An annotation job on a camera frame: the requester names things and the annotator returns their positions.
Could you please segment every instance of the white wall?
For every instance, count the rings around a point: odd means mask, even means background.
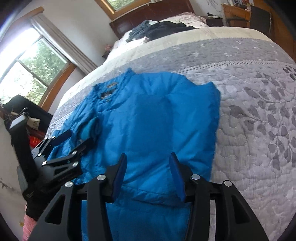
[[[68,89],[70,89],[73,85],[78,83],[83,77],[85,77],[85,74],[79,69],[76,68],[69,76],[69,78],[66,80],[66,82],[63,84],[62,88],[58,92],[54,102],[52,103],[49,113],[54,114],[59,106],[59,102],[61,101],[63,95],[66,93]]]
[[[224,17],[221,4],[227,3],[227,0],[190,0],[190,3],[195,14],[198,16],[206,16],[207,12],[209,12],[213,15]]]
[[[0,118],[0,212],[15,236],[21,240],[20,222],[24,222],[25,200],[20,194],[17,166],[10,135]]]
[[[43,7],[43,14],[98,66],[106,44],[118,38],[109,26],[110,18],[94,0],[32,0],[17,18]]]

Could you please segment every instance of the window pane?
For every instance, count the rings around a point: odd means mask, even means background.
[[[16,95],[24,96],[33,103],[38,104],[45,91],[46,88],[39,84],[18,62],[15,63],[0,83],[0,98],[3,104],[6,104]]]
[[[43,39],[33,44],[20,57],[20,61],[47,85],[53,81],[66,64],[66,60],[55,53]]]
[[[118,10],[123,6],[133,2],[133,0],[107,0],[110,5],[114,8],[114,10]]]
[[[8,66],[30,47],[38,38],[40,34],[33,28],[29,28],[19,34],[1,53],[0,53],[0,77]]]

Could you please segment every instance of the wooden desk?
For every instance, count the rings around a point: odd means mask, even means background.
[[[251,19],[251,11],[248,9],[242,9],[240,7],[231,6],[227,4],[222,4],[224,9],[224,14],[226,19],[227,18],[244,18],[245,20],[250,21]],[[250,23],[249,22],[241,22],[241,21],[234,21],[234,24],[232,26],[235,27],[241,27],[241,28],[249,28]]]

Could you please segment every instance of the wooden headboard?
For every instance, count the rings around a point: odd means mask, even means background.
[[[144,20],[160,21],[183,12],[193,12],[189,0],[163,0],[135,9],[112,21],[110,26],[118,38]]]

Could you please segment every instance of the tree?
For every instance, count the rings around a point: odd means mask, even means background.
[[[34,45],[37,45],[36,52],[28,50],[20,57],[20,61],[44,83],[50,85],[65,66],[65,61],[61,60],[42,39]],[[46,87],[34,79],[32,81],[32,90],[29,91],[25,97],[33,103],[38,104],[46,90]]]
[[[133,2],[133,0],[108,0],[108,2],[115,10],[118,10],[119,8]]]

